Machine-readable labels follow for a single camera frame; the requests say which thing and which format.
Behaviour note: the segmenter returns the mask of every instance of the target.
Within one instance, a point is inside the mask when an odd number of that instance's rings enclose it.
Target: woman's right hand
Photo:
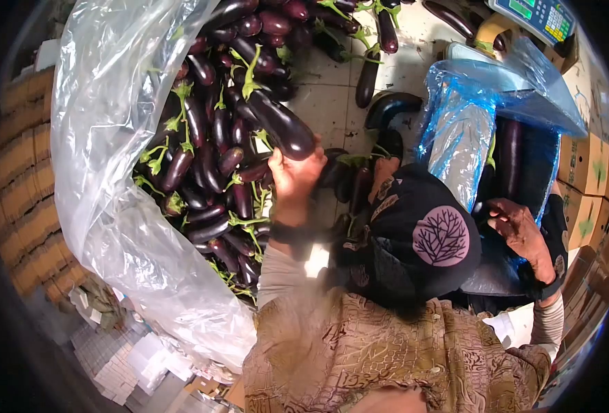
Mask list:
[[[529,261],[539,281],[554,282],[548,246],[529,208],[505,198],[489,200],[488,205],[491,208],[488,225],[504,237],[513,252]]]

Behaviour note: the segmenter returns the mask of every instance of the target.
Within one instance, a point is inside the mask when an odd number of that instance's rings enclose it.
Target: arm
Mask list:
[[[316,135],[316,138],[319,144],[320,136]],[[273,222],[280,222],[289,227],[300,227],[307,223],[309,194],[326,161],[320,145],[304,161],[288,159],[282,155],[279,148],[275,148],[268,161],[275,180]],[[259,277],[259,309],[304,283],[307,279],[304,270],[304,262],[293,259],[291,245],[270,238]]]

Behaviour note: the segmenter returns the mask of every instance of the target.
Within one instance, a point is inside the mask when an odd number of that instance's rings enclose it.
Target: purple eggplant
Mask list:
[[[287,35],[291,31],[291,23],[288,18],[272,10],[263,10],[259,13],[263,32],[268,34]]]
[[[245,16],[236,23],[238,34],[245,37],[256,36],[262,27],[261,18],[256,13]]]
[[[222,238],[244,256],[253,256],[256,253],[254,242],[250,236],[241,229],[232,229],[224,234]]]
[[[259,0],[222,0],[220,1],[208,21],[201,27],[201,33],[208,33],[226,24],[251,14],[259,5]]]
[[[250,106],[245,102],[245,99],[241,94],[241,89],[239,86],[234,85],[230,87],[225,87],[223,94],[224,101],[226,102],[226,104],[230,104],[231,106],[233,106],[237,115],[253,124],[257,124],[259,122],[259,120],[254,115],[254,112],[252,112],[252,110],[250,109]]]
[[[230,24],[228,26],[215,29],[211,31],[210,34],[220,43],[229,43],[236,36],[238,36],[238,30],[234,25]]]
[[[162,213],[168,217],[180,217],[183,216],[185,211],[188,210],[188,205],[183,202],[178,192],[174,191],[167,194],[162,200]]]
[[[195,147],[201,147],[208,133],[208,118],[203,105],[194,96],[185,98],[185,117],[190,128],[190,141]]]
[[[515,199],[521,168],[523,127],[517,120],[500,118],[495,134],[499,149],[499,192],[508,200]]]
[[[194,74],[203,86],[210,86],[215,82],[215,67],[205,54],[189,55]]]
[[[238,263],[241,266],[243,282],[247,285],[256,285],[259,282],[261,268],[252,258],[244,255],[238,256]]]
[[[254,219],[254,196],[252,186],[249,184],[235,184],[231,186],[235,211],[240,219]]]
[[[238,254],[236,254],[223,239],[213,238],[208,241],[208,246],[213,250],[215,256],[224,262],[227,271],[232,274],[240,272],[241,268],[238,265]]]
[[[321,231],[316,235],[316,241],[319,243],[337,243],[342,241],[348,235],[348,228],[352,218],[350,214],[344,213],[339,215],[334,221],[332,227]]]
[[[254,37],[236,37],[231,40],[228,45],[238,52],[246,62],[251,62],[256,53],[256,45],[258,43],[260,42]],[[276,54],[269,51],[266,47],[263,47],[261,49],[261,54],[259,54],[258,61],[256,62],[255,71],[256,73],[272,74],[283,77],[284,74],[282,71],[285,72],[285,68]]]
[[[193,244],[193,245],[194,245],[194,249],[199,251],[200,254],[212,254],[213,253],[213,250],[211,250],[211,247],[209,247],[207,243]]]
[[[185,173],[192,165],[194,154],[192,151],[184,151],[182,147],[178,148],[174,154],[172,162],[169,164],[167,175],[162,181],[162,189],[171,192],[178,188],[185,178]]]
[[[355,175],[357,167],[348,167],[343,176],[336,182],[334,186],[334,196],[341,203],[348,203],[353,194],[353,184],[355,183]]]
[[[251,93],[247,104],[287,158],[302,161],[314,153],[314,132],[281,103],[261,90]]]
[[[367,50],[366,57],[371,60],[380,61],[380,50]],[[364,109],[371,103],[373,92],[376,85],[376,76],[378,75],[378,63],[364,61],[362,71],[359,74],[357,88],[355,89],[355,104],[358,108]]]
[[[217,169],[217,162],[219,160],[217,149],[207,141],[201,146],[199,153],[206,186],[216,194],[221,194],[224,191],[226,181]]]
[[[213,142],[221,155],[231,147],[231,136],[228,134],[231,113],[226,108],[215,109],[213,114]]]
[[[269,222],[259,222],[254,224],[254,236],[270,235],[272,225]]]
[[[215,105],[217,105],[220,100],[220,87],[221,84],[219,82],[214,82],[207,87],[205,91],[203,107],[206,111],[206,118],[210,125],[215,121]]]
[[[355,174],[355,182],[353,183],[353,191],[350,198],[350,206],[348,208],[353,217],[368,207],[368,194],[371,192],[373,185],[373,173],[366,168],[361,167]]]
[[[391,14],[387,10],[381,10],[378,13],[378,43],[382,51],[387,54],[398,51],[398,38],[396,38]]]
[[[204,53],[206,51],[206,47],[208,47],[206,36],[197,36],[194,39],[194,43],[190,46],[188,54]]]
[[[277,49],[286,44],[286,37],[281,34],[260,33],[258,37],[259,42],[267,47],[274,47]]]
[[[281,10],[290,19],[306,22],[309,19],[309,11],[303,0],[289,0],[281,7]]]
[[[183,184],[178,191],[185,203],[188,205],[189,209],[205,210],[208,208],[208,204],[206,203],[206,194],[202,188],[194,185]]]
[[[234,171],[234,169],[243,160],[243,149],[238,146],[234,146],[220,156],[220,160],[217,163],[217,168],[223,177],[228,177]]]
[[[393,92],[381,96],[368,109],[364,120],[366,129],[387,129],[399,113],[418,112],[423,100],[406,92]]]
[[[177,77],[175,80],[178,81],[178,80],[181,80],[182,78],[185,78],[185,76],[187,76],[189,72],[190,72],[190,66],[188,66],[188,64],[185,62],[181,63],[181,68],[178,70]]]
[[[306,24],[293,24],[291,32],[286,36],[286,44],[293,52],[309,49],[314,42],[314,30]]]
[[[214,203],[203,211],[188,211],[185,220],[190,224],[195,224],[204,221],[209,221],[213,218],[217,218],[222,215],[224,215],[225,217],[227,216],[226,207],[221,203]]]

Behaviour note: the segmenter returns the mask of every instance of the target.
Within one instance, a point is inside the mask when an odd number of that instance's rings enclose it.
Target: paper label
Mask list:
[[[96,324],[100,324],[100,319],[102,318],[102,313],[96,309],[91,309],[91,320],[96,323]]]

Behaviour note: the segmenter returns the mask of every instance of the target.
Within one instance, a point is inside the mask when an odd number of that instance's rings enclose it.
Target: person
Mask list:
[[[273,222],[299,228],[325,165],[275,149]],[[247,412],[518,412],[545,385],[561,342],[558,290],[534,306],[531,344],[507,350],[491,327],[437,297],[478,265],[468,213],[416,165],[380,159],[364,237],[344,243],[348,284],[307,279],[292,243],[271,238],[259,278],[257,342],[243,364]],[[526,208],[491,201],[489,225],[528,260],[537,282],[558,285],[545,240]]]

